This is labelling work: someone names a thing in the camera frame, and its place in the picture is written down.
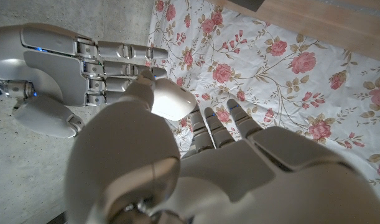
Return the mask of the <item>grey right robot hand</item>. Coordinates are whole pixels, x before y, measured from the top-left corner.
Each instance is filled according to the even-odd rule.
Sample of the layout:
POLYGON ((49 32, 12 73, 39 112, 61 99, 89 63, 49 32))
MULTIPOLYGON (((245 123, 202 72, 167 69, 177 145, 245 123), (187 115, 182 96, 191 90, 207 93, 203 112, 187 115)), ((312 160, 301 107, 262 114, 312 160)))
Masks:
POLYGON ((0 95, 39 134, 71 138, 84 127, 72 107, 117 102, 146 69, 132 58, 165 59, 165 49, 95 41, 48 24, 0 27, 0 95))

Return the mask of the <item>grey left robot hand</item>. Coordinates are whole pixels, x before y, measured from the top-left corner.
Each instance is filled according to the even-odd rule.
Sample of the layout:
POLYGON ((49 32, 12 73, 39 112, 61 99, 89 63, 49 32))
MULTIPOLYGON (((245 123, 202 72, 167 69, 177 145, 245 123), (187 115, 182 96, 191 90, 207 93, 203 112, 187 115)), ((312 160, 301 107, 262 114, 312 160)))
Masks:
POLYGON ((339 154, 284 128, 262 128, 236 101, 235 141, 211 108, 190 110, 181 156, 151 111, 142 72, 79 133, 65 178, 70 223, 380 223, 380 199, 339 154))

